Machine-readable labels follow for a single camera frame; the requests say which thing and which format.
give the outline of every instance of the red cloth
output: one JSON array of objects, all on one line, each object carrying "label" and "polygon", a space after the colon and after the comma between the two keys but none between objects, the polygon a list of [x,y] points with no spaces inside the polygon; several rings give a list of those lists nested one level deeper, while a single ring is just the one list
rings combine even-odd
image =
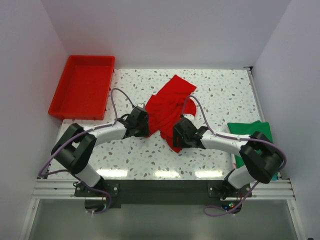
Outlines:
[{"label": "red cloth", "polygon": [[[161,137],[176,153],[181,148],[173,147],[174,125],[180,119],[186,97],[195,89],[196,86],[174,75],[156,95],[151,96],[145,106],[149,114],[150,135],[160,130]],[[196,115],[196,105],[191,99],[188,99],[184,113]]]}]

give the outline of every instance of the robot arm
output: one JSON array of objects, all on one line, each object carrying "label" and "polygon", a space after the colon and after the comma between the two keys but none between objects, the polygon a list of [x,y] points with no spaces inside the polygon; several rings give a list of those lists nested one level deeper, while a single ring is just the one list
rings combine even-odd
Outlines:
[{"label": "robot arm", "polygon": [[235,192],[254,181],[268,184],[284,161],[282,155],[270,145],[242,139],[270,142],[261,132],[255,132],[253,135],[225,132],[213,134],[205,126],[197,129],[185,117],[181,118],[173,128],[174,147],[217,149],[242,157],[245,165],[229,172],[223,180],[222,188],[218,189],[225,197],[230,192]]},{"label": "robot arm", "polygon": [[56,155],[55,159],[89,187],[104,190],[104,179],[88,163],[94,147],[112,140],[148,136],[148,114],[145,109],[135,106],[130,114],[119,118],[114,125],[82,127],[73,123],[56,143],[51,154],[73,136],[92,128],[94,129],[91,132],[70,142]]}]

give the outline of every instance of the red plastic container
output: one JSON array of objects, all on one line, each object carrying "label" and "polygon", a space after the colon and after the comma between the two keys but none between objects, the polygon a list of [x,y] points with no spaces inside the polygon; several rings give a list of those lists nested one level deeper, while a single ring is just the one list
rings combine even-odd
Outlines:
[{"label": "red plastic container", "polygon": [[114,66],[114,56],[69,56],[48,113],[58,119],[104,119]]}]

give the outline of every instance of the speckled surface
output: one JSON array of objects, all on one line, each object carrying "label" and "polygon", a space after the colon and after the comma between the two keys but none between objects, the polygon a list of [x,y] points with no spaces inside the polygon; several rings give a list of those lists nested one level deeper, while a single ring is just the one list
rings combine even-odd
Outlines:
[{"label": "speckled surface", "polygon": [[[193,93],[201,102],[209,124],[225,131],[228,122],[251,123],[259,119],[254,94],[246,70],[201,69],[118,69],[113,74],[111,87],[124,90],[135,103],[147,103],[174,75],[197,88]],[[118,115],[131,111],[129,101],[114,92]],[[110,123],[115,115],[110,97],[104,120],[64,120],[59,136],[76,122],[81,125]],[[195,125],[204,125],[198,109]],[[223,179],[233,169],[231,155],[213,149],[185,148],[179,154],[172,151],[156,132],[149,138],[115,140],[94,148],[89,163],[102,176],[110,179]],[[50,171],[63,169],[52,161]],[[51,179],[72,179],[65,172],[49,176]]]}]

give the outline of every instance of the white wall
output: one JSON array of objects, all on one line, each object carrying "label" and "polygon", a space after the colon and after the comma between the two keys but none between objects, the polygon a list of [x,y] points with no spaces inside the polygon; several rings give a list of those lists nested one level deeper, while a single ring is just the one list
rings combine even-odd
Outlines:
[{"label": "white wall", "polygon": [[118,67],[253,66],[290,0],[42,0],[69,54]]},{"label": "white wall", "polygon": [[67,53],[40,0],[0,1],[0,239],[18,239],[58,122],[48,108]]},{"label": "white wall", "polygon": [[320,1],[292,0],[254,65],[263,113],[287,153],[299,213],[320,238]]}]

